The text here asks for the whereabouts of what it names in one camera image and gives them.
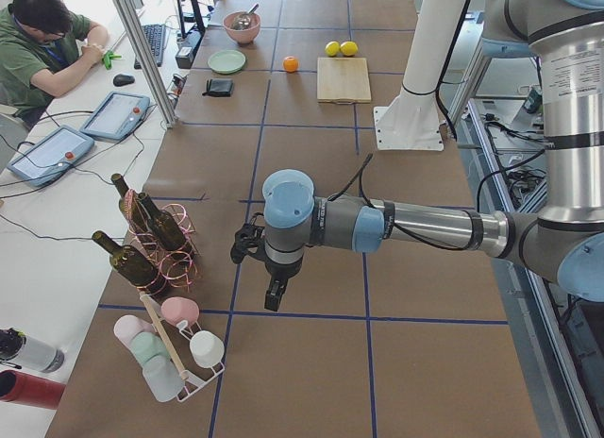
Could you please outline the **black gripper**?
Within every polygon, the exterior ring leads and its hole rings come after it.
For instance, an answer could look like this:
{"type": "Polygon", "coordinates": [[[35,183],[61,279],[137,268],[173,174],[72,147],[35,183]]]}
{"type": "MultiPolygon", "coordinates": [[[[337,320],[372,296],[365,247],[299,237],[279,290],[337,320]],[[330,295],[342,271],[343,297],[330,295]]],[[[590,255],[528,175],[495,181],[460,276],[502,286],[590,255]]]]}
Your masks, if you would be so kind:
{"type": "Polygon", "coordinates": [[[269,241],[264,243],[266,255],[265,266],[271,275],[271,281],[265,293],[264,309],[277,312],[282,297],[286,293],[290,278],[294,277],[301,269],[303,261],[303,247],[294,250],[281,250],[274,248],[269,241]]]}

